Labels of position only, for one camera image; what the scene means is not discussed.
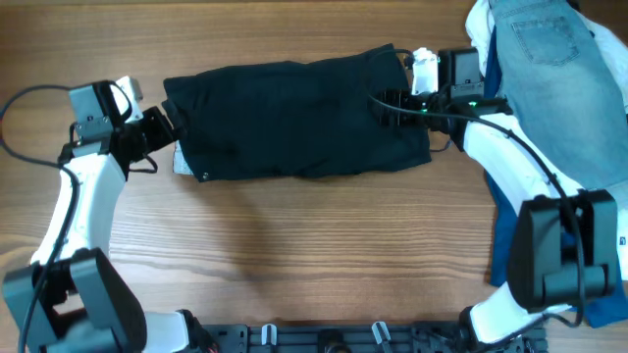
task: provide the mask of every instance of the folded garment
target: folded garment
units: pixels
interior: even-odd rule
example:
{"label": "folded garment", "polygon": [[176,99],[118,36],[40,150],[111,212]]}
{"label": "folded garment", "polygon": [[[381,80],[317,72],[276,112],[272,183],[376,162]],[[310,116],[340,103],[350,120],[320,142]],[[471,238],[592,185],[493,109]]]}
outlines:
{"label": "folded garment", "polygon": [[[572,7],[577,9],[577,4],[572,3]],[[585,26],[593,34],[598,48],[608,69],[612,73],[624,101],[624,109],[628,114],[628,47],[608,28],[587,19],[581,13],[577,13]],[[495,18],[491,11],[489,0],[477,0],[465,24],[471,45],[478,50],[480,56],[480,71],[483,76],[486,71],[489,58],[489,48],[491,40],[495,40],[493,29]]]}
{"label": "folded garment", "polygon": [[181,148],[199,181],[396,172],[431,159],[426,130],[382,128],[370,112],[365,82],[409,90],[392,49],[168,78],[164,108],[189,121]]}

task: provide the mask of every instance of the wood grain surface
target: wood grain surface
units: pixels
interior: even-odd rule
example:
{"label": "wood grain surface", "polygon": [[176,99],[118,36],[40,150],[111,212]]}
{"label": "wood grain surface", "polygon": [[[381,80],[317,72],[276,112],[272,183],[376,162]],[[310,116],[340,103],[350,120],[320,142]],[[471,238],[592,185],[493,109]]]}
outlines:
{"label": "wood grain surface", "polygon": [[[169,76],[311,62],[389,42],[465,46],[472,3],[0,7],[0,101],[32,84],[131,75],[147,108],[165,98]],[[599,3],[595,20],[626,38],[626,6]],[[54,160],[72,120],[63,93],[34,93],[12,108],[2,133],[15,149]],[[445,143],[437,134],[432,140],[434,147]],[[145,310],[187,308],[207,324],[408,323],[454,320],[494,291],[486,280],[495,204],[482,168],[453,148],[395,174],[202,184],[171,172],[173,150],[155,153],[157,175],[130,177],[113,224],[111,259]],[[26,265],[41,241],[59,177],[4,152],[0,166],[3,277]],[[551,324],[549,334],[552,352],[628,347],[626,324]],[[15,350],[17,335],[1,302],[0,350]]]}

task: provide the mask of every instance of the black cloth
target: black cloth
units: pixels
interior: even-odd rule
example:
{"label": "black cloth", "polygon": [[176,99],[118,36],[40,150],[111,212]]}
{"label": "black cloth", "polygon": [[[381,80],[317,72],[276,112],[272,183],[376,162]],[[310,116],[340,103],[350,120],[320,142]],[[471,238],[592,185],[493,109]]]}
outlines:
{"label": "black cloth", "polygon": [[226,67],[167,78],[168,115],[189,129],[183,156],[199,181],[395,172],[430,162],[426,130],[379,126],[364,88],[408,88],[394,53],[311,64]]}

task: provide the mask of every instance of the jeans pocket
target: jeans pocket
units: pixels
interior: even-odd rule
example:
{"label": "jeans pocket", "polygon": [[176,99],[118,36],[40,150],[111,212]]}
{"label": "jeans pocket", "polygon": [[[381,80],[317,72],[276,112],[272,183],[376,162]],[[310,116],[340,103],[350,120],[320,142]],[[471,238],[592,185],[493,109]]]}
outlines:
{"label": "jeans pocket", "polygon": [[561,66],[580,55],[573,29],[564,17],[515,23],[512,28],[533,64]]}

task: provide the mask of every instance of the denim fabric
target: denim fabric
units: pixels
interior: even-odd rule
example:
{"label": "denim fabric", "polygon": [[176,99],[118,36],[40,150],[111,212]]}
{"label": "denim fabric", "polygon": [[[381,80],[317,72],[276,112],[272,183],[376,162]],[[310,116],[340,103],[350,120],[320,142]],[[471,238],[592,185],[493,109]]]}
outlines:
{"label": "denim fabric", "polygon": [[[495,98],[501,82],[501,67],[497,59],[497,31],[493,30],[491,45],[489,47],[488,64],[486,70],[484,97]],[[517,215],[510,202],[497,186],[493,178],[487,174],[487,185],[495,199],[497,206],[497,219],[495,222],[495,238],[493,241],[493,260],[491,261],[490,283],[501,286],[506,282],[506,268],[510,256],[510,245],[517,226]],[[628,203],[628,181],[609,189],[619,205]],[[562,235],[565,242],[569,237]],[[612,295],[589,302],[585,310],[585,316],[592,328],[601,328],[616,322],[628,319],[628,300],[621,285],[621,271],[617,270],[617,282]]]}
{"label": "denim fabric", "polygon": [[505,95],[526,135],[586,188],[628,180],[621,91],[565,0],[491,0]]}

